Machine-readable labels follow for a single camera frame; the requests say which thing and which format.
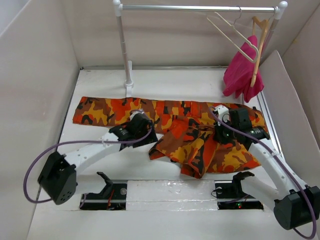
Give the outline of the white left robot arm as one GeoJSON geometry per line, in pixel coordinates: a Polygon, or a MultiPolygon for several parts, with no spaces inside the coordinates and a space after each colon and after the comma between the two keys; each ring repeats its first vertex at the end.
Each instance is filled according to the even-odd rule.
{"type": "Polygon", "coordinates": [[[84,171],[106,156],[157,140],[153,121],[145,113],[134,111],[127,122],[110,128],[99,140],[89,140],[66,154],[51,153],[37,181],[56,205],[64,204],[74,194],[107,198],[112,192],[111,179],[102,170],[93,175],[85,175],[84,171]]]}

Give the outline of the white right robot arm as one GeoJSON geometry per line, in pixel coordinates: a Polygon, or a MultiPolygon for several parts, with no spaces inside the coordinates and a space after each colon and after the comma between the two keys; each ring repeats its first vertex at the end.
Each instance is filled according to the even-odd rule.
{"type": "Polygon", "coordinates": [[[275,219],[285,230],[296,231],[311,223],[312,239],[320,217],[320,189],[309,186],[286,163],[273,147],[269,134],[261,126],[253,126],[247,108],[228,109],[224,105],[211,107],[216,120],[217,141],[221,144],[237,141],[258,160],[273,181],[271,187],[253,173],[243,171],[233,176],[231,191],[237,197],[249,195],[273,211],[275,219]]]}

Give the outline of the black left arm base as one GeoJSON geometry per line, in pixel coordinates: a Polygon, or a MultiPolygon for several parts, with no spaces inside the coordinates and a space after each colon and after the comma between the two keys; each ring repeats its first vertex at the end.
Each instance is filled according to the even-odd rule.
{"type": "Polygon", "coordinates": [[[83,211],[124,211],[126,210],[128,181],[111,180],[105,173],[98,171],[98,180],[102,180],[98,189],[84,192],[81,195],[79,209],[83,211]]]}

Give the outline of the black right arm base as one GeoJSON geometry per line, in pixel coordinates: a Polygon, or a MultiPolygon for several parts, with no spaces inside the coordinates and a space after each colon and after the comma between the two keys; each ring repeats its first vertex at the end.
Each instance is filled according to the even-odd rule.
{"type": "Polygon", "coordinates": [[[211,196],[217,199],[218,210],[263,210],[263,204],[243,192],[241,181],[255,175],[249,171],[239,172],[232,180],[215,180],[211,196]]]}

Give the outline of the orange camouflage trousers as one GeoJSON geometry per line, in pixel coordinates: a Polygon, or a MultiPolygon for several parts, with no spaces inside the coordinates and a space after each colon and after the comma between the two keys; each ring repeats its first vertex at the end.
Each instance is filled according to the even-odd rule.
{"type": "Polygon", "coordinates": [[[168,157],[181,165],[181,173],[200,179],[206,173],[229,174],[259,167],[259,161],[234,140],[215,140],[215,119],[210,110],[218,102],[154,100],[136,97],[95,98],[84,96],[77,105],[73,123],[113,127],[129,120],[134,110],[143,110],[162,138],[149,150],[150,160],[168,157]]]}

